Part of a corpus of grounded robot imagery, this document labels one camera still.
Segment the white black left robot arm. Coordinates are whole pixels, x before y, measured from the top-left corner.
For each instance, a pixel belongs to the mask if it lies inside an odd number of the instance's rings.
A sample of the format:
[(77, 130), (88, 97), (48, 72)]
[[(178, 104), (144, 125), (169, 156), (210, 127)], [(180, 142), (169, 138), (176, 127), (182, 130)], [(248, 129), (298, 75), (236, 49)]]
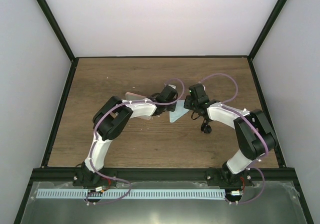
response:
[(77, 185), (98, 185), (103, 177), (99, 171), (114, 139), (132, 118), (151, 119), (165, 111), (174, 111), (178, 101), (175, 86), (166, 85), (160, 93), (149, 97), (123, 100), (112, 96), (93, 117), (93, 140), (87, 158), (75, 173)]

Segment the light blue cleaning cloth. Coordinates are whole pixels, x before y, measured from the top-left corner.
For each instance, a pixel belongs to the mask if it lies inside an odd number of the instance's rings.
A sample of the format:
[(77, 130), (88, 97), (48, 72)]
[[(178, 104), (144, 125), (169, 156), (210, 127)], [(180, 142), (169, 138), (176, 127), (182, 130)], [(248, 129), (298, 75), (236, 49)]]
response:
[(184, 107), (185, 101), (184, 100), (179, 100), (176, 103), (176, 108), (173, 112), (169, 113), (169, 122), (174, 123), (178, 119), (180, 119), (182, 116), (184, 116), (186, 113), (188, 113), (189, 109), (186, 109)]

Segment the black sunglasses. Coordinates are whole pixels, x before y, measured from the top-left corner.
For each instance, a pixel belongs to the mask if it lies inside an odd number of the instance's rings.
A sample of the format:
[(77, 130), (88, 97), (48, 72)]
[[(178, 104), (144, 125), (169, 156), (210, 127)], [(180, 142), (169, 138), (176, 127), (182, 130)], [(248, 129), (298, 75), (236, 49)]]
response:
[(199, 118), (203, 119), (201, 127), (200, 127), (201, 132), (204, 134), (210, 134), (212, 132), (212, 128), (210, 126), (211, 120), (209, 120), (207, 117), (197, 113), (196, 111), (193, 111), (191, 114), (191, 119), (197, 120)]

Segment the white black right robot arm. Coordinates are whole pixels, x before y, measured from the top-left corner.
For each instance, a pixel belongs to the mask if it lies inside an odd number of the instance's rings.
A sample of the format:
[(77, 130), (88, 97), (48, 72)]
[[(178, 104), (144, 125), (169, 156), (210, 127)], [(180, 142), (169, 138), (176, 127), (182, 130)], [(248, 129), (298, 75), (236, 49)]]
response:
[(221, 179), (227, 185), (239, 181), (241, 173), (260, 161), (278, 146), (275, 131), (262, 110), (236, 109), (217, 100), (210, 100), (201, 83), (189, 87), (184, 108), (203, 118), (202, 133), (210, 134), (210, 122), (217, 121), (235, 130), (239, 150), (221, 168)]

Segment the pink glasses case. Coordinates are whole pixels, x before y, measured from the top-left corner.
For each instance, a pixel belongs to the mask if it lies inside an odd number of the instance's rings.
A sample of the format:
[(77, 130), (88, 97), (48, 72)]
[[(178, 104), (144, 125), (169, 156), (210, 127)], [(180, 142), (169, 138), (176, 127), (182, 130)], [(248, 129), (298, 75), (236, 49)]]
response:
[[(132, 92), (126, 92), (125, 98), (126, 98), (126, 100), (140, 100), (140, 99), (146, 98), (146, 96), (135, 94)], [(139, 118), (143, 119), (143, 120), (151, 120), (152, 117), (151, 116), (140, 116)]]

